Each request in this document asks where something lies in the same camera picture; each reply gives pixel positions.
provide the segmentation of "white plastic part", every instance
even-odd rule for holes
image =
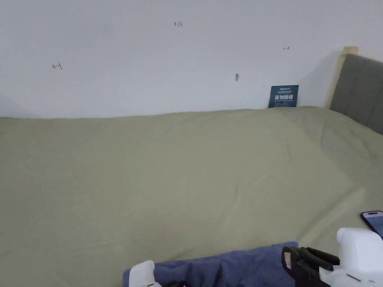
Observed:
[[[383,240],[378,234],[361,228],[341,228],[337,241],[341,269],[360,273],[383,272]]]
[[[364,287],[370,286],[373,287],[375,285],[371,284],[368,280],[363,280],[360,276],[354,277],[351,274],[348,274],[346,270],[338,269],[335,271],[327,271],[322,267],[319,267],[319,277],[320,279],[330,285],[331,287]]]
[[[129,287],[161,287],[154,280],[154,262],[151,260],[133,266],[129,272]]]

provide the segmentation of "phone screen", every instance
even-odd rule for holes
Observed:
[[[363,217],[373,227],[376,233],[383,238],[383,212],[382,211],[369,211],[364,212]]]

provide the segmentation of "handwritten mark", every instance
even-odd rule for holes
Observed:
[[[55,66],[54,64],[52,65],[52,68],[53,68],[53,69],[56,69],[56,67],[60,67],[60,69],[62,70],[60,62],[59,62],[59,64],[56,65],[56,66]]]

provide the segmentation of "headboard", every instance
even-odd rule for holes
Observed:
[[[383,134],[383,63],[344,47],[326,106]]]

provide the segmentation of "smartphone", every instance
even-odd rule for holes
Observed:
[[[374,232],[378,233],[383,239],[383,212],[380,210],[362,212],[362,220]]]

